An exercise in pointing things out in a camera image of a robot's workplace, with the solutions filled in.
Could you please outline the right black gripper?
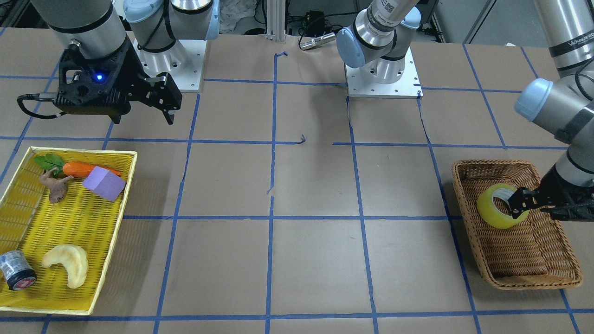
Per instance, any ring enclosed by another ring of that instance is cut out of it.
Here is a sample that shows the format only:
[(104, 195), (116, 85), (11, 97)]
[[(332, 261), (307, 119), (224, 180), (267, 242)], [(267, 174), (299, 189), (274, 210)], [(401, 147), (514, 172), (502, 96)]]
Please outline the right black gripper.
[[(174, 124), (175, 112), (180, 109), (182, 94), (169, 72), (161, 72), (156, 77), (144, 71), (134, 47), (128, 46), (125, 53), (125, 110), (131, 110), (131, 101), (141, 102), (163, 112), (166, 122)], [(120, 123), (122, 116), (112, 115), (113, 123)]]

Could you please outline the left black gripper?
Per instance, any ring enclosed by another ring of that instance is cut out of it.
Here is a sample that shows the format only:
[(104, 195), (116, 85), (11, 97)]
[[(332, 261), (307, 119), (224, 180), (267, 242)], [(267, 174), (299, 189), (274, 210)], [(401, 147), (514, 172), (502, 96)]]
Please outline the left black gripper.
[(519, 218), (524, 212), (543, 206), (582, 208), (588, 206), (588, 188), (565, 180), (554, 166), (545, 174), (539, 187), (515, 190), (508, 199), (508, 205), (512, 218)]

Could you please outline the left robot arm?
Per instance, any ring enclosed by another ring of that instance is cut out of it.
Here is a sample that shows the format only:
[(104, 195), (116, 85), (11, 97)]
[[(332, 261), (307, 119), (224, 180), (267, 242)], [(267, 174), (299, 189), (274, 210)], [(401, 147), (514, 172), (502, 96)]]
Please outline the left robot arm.
[[(418, 27), (415, 0), (374, 0), (351, 26), (337, 35), (337, 49), (346, 66), (399, 62)], [(567, 145), (566, 152), (539, 186), (507, 190), (494, 186), (480, 195), (478, 209), (489, 220), (488, 204), (502, 199), (518, 221), (540, 209), (562, 221), (593, 220), (593, 6), (588, 0), (534, 2), (559, 79), (537, 78), (514, 104), (526, 120)]]

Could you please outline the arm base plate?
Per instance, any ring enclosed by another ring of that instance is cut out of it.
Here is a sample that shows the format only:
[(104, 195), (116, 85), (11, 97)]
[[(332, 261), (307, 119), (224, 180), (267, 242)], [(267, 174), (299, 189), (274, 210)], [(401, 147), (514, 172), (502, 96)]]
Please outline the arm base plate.
[(344, 66), (349, 97), (418, 99), (423, 97), (412, 50), (399, 60), (376, 59), (360, 68)]
[(199, 93), (207, 47), (208, 41), (205, 40), (177, 40), (166, 51), (136, 50), (136, 54), (147, 75), (156, 77), (159, 73), (167, 72), (181, 92)]

